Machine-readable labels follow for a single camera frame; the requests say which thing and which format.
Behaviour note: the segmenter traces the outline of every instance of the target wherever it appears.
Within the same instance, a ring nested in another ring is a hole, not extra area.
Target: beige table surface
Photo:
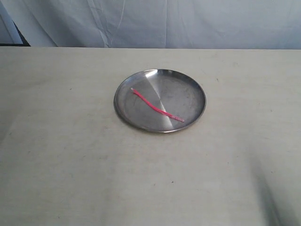
[[[151,68],[201,84],[192,127],[116,116]],[[301,215],[301,51],[0,48],[1,226],[263,226],[250,156]]]

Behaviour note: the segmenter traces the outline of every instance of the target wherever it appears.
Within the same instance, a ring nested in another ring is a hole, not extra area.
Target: stainless steel plate
[[[183,118],[180,122],[150,108],[133,93],[136,89],[157,108]],[[166,69],[138,72],[118,87],[114,107],[127,123],[150,132],[168,133],[184,129],[204,112],[206,96],[200,85],[189,76]]]

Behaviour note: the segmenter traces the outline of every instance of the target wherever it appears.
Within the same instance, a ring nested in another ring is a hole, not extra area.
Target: white fabric
[[[297,0],[1,0],[33,46],[301,49]]]
[[[0,44],[22,44],[13,20],[0,1]]]

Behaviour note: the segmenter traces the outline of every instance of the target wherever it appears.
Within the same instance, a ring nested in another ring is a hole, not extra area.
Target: red wire
[[[152,105],[144,96],[141,95],[141,93],[139,93],[136,89],[131,88],[131,90],[134,92],[134,94],[136,94],[138,97],[140,97],[149,107],[151,107],[153,110],[155,110],[156,112],[159,112],[163,115],[168,116],[169,118],[184,122],[184,119],[181,119],[177,116],[174,116],[168,112],[162,111],[161,109],[155,107],[154,105]]]

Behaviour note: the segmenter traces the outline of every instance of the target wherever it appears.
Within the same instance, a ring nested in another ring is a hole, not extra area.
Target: plate rim
[[[182,74],[182,75],[185,75],[185,76],[189,77],[190,79],[192,79],[192,80],[198,85],[198,87],[199,87],[200,90],[202,91],[202,94],[203,94],[203,96],[204,96],[204,101],[205,101],[205,102],[204,102],[204,107],[203,107],[203,109],[202,109],[202,112],[199,114],[199,116],[198,116],[193,122],[191,122],[190,124],[188,124],[188,125],[186,125],[186,126],[184,126],[184,127],[179,128],[179,129],[171,129],[171,130],[155,130],[155,129],[150,129],[150,128],[147,128],[147,127],[144,127],[144,126],[139,126],[139,125],[133,123],[132,121],[130,121],[127,117],[124,117],[124,115],[121,113],[121,110],[120,110],[120,108],[119,108],[119,106],[118,106],[118,104],[117,104],[117,94],[118,94],[119,90],[121,89],[122,85],[123,85],[129,78],[131,78],[132,76],[134,76],[134,75],[136,75],[136,74],[139,74],[139,73],[145,73],[145,72],[148,72],[148,71],[152,71],[152,70],[158,70],[158,71],[159,71],[159,70],[164,70],[164,71],[172,71],[172,72],[180,73],[180,74]],[[118,86],[118,88],[117,88],[117,90],[116,90],[116,92],[115,92],[113,104],[114,104],[114,109],[115,109],[115,112],[117,113],[117,116],[118,116],[121,120],[123,120],[124,122],[126,122],[128,125],[130,125],[130,126],[136,128],[136,129],[144,130],[144,131],[151,132],[151,133],[161,133],[161,134],[164,133],[164,134],[166,134],[166,133],[172,133],[172,132],[177,132],[177,131],[186,129],[186,128],[190,127],[191,125],[193,125],[194,123],[196,123],[196,122],[200,119],[200,117],[203,115],[203,113],[204,113],[204,111],[205,111],[205,109],[206,109],[207,98],[206,98],[206,94],[205,94],[203,88],[202,88],[202,87],[200,86],[200,84],[199,84],[197,81],[195,81],[192,77],[190,77],[190,76],[188,76],[188,75],[186,75],[186,74],[184,74],[184,73],[182,73],[182,72],[175,71],[175,70],[172,70],[172,69],[157,68],[157,69],[147,69],[147,70],[144,70],[144,71],[140,71],[140,72],[134,73],[134,74],[128,76],[127,78],[125,78],[125,79],[121,82],[121,84]]]

